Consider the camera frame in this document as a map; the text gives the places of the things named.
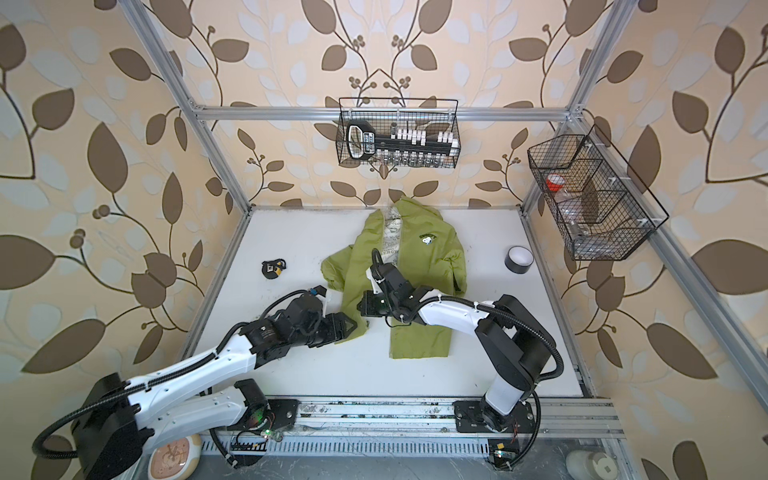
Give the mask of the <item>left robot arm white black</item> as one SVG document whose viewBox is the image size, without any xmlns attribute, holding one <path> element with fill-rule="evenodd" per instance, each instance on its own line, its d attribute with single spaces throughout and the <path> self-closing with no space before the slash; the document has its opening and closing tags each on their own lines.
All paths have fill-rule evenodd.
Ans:
<svg viewBox="0 0 768 480">
<path fill-rule="evenodd" d="M 281 359 L 293 347 L 319 348 L 347 339 L 356 323 L 324 311 L 322 287 L 296 290 L 256 319 L 238 322 L 221 342 L 156 372 L 101 378 L 85 403 L 33 441 L 39 459 L 77 460 L 86 479 L 114 479 L 155 448 L 203 430 L 238 424 L 265 408 L 243 374 Z"/>
</svg>

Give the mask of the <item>green jacket with patterned lining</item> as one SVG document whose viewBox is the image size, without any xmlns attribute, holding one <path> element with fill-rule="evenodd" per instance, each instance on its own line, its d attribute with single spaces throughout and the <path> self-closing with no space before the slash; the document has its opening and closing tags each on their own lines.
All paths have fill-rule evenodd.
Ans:
<svg viewBox="0 0 768 480">
<path fill-rule="evenodd" d="M 429 286 L 453 296 L 467 290 L 464 248 L 454 227 L 438 210 L 403 197 L 370 214 L 355 242 L 321 263 L 328 287 L 342 294 L 342 312 L 357 324 L 351 339 L 369 330 L 357 305 L 371 288 L 366 271 L 373 249 L 415 287 Z"/>
</svg>

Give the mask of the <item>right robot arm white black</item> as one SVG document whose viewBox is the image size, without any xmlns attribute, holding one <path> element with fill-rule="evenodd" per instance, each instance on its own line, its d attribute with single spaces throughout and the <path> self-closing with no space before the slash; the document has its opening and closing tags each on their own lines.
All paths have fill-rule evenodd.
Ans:
<svg viewBox="0 0 768 480">
<path fill-rule="evenodd" d="M 443 327 L 479 341 L 496 376 L 474 409 L 459 411 L 484 430 L 511 433 L 516 440 L 522 418 L 532 422 L 530 438 L 517 449 L 497 447 L 490 462 L 512 471 L 532 450 L 542 424 L 539 383 L 560 377 L 564 360 L 552 335 L 514 296 L 475 302 L 447 295 L 430 286 L 415 288 L 392 263 L 372 251 L 366 275 L 372 288 L 357 309 L 363 317 L 382 317 L 391 328 L 413 325 Z"/>
</svg>

